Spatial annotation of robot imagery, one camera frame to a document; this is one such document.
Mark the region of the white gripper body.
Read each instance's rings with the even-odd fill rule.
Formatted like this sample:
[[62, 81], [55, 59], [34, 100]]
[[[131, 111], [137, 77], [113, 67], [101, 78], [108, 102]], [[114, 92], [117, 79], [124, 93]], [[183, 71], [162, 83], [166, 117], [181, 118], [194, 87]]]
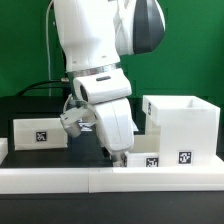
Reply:
[[77, 98], [87, 103], [96, 117], [100, 143], [112, 155], [133, 148], [132, 114], [127, 96], [132, 93], [121, 68], [73, 80]]

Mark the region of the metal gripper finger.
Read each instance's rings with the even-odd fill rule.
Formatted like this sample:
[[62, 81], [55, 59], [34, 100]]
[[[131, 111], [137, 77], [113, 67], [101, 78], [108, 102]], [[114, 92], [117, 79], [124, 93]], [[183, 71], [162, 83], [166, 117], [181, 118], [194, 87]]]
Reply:
[[124, 153], [117, 153], [112, 156], [112, 163], [114, 166], [126, 166], [127, 157]]

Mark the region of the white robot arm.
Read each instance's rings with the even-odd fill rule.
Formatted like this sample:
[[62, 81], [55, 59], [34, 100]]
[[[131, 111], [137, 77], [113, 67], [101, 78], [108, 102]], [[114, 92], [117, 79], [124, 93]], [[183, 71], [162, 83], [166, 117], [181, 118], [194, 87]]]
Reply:
[[74, 107], [64, 108], [61, 123], [72, 137], [79, 121], [96, 130], [113, 165], [122, 166], [134, 145], [127, 97], [131, 84], [120, 57], [154, 50], [165, 34], [157, 0], [54, 0], [57, 32], [66, 56]]

